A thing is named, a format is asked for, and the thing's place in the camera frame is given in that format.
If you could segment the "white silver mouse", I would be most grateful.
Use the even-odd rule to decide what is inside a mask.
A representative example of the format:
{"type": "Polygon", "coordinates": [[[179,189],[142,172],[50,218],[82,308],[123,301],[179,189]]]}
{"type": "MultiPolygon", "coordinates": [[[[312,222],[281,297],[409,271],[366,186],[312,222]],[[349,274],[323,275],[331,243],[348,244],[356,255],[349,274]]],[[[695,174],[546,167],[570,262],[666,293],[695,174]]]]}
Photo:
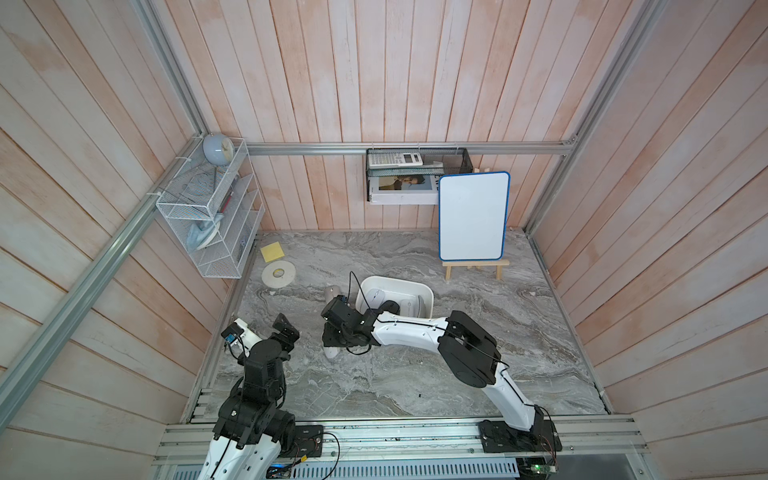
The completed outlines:
{"type": "Polygon", "coordinates": [[[324,355],[325,355],[325,357],[327,359],[333,360],[334,358],[336,358],[339,355],[340,348],[339,347],[324,347],[323,348],[323,353],[324,353],[324,355]]]}

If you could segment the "white plastic storage box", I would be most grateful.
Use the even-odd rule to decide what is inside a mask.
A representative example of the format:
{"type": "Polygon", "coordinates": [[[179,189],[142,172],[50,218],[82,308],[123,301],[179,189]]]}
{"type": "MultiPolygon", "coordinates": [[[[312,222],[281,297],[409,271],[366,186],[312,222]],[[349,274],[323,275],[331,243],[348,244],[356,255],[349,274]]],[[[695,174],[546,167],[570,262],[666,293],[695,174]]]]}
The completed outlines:
{"type": "Polygon", "coordinates": [[[391,293],[390,301],[399,305],[401,316],[424,319],[433,316],[434,292],[423,283],[370,276],[361,282],[361,286],[362,294],[358,293],[355,301],[355,309],[360,313],[365,313],[369,307],[366,292],[373,288],[381,288],[391,293]]]}

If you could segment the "silver computer mouse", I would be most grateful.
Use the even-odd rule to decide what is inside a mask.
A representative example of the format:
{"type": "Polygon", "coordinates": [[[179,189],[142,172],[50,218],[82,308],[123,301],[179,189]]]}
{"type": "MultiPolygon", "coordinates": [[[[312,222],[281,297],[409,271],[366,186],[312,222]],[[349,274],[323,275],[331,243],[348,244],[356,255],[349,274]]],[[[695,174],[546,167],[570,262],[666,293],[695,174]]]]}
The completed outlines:
{"type": "Polygon", "coordinates": [[[342,295],[341,288],[337,285],[328,286],[324,290],[325,302],[332,301],[337,296],[342,295]]]}

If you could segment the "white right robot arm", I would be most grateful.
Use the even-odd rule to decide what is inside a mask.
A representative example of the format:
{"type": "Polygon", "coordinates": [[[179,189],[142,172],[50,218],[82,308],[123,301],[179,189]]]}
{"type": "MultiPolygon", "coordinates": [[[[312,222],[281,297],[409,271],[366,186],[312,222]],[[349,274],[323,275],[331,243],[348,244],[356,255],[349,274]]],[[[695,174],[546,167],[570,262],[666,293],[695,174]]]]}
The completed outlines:
{"type": "Polygon", "coordinates": [[[516,385],[496,339],[466,313],[454,310],[440,318],[408,317],[391,300],[361,313],[338,295],[326,304],[321,317],[324,347],[405,346],[437,353],[459,381],[484,392],[509,428],[542,433],[544,409],[516,385]]]}

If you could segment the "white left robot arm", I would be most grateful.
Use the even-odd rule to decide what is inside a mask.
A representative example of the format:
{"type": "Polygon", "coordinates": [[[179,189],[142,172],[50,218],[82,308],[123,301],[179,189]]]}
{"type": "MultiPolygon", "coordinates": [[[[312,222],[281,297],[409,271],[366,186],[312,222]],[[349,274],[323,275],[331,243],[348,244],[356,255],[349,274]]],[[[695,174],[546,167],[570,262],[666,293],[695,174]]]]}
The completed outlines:
{"type": "Polygon", "coordinates": [[[265,338],[236,319],[221,337],[238,347],[243,376],[222,403],[202,466],[201,479],[264,479],[280,454],[295,442],[295,416],[282,409],[287,393],[284,363],[300,338],[283,314],[265,338]]]}

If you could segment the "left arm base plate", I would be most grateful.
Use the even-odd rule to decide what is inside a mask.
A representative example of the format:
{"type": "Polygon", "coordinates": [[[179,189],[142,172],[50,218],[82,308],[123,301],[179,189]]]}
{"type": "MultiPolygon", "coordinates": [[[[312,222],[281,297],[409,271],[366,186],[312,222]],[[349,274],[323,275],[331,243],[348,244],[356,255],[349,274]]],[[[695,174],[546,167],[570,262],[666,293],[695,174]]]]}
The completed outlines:
{"type": "Polygon", "coordinates": [[[296,426],[290,455],[298,458],[319,458],[322,455],[323,437],[324,427],[320,424],[296,426]]]}

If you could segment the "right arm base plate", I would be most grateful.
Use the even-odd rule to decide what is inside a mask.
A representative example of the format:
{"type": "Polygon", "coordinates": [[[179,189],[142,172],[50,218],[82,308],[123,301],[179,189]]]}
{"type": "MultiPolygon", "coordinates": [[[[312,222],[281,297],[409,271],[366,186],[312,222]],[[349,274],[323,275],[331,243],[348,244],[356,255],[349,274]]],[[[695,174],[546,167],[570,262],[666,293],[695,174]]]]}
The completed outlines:
{"type": "Polygon", "coordinates": [[[559,453],[563,449],[551,420],[535,420],[531,431],[490,420],[479,422],[477,427],[485,453],[559,453]]]}

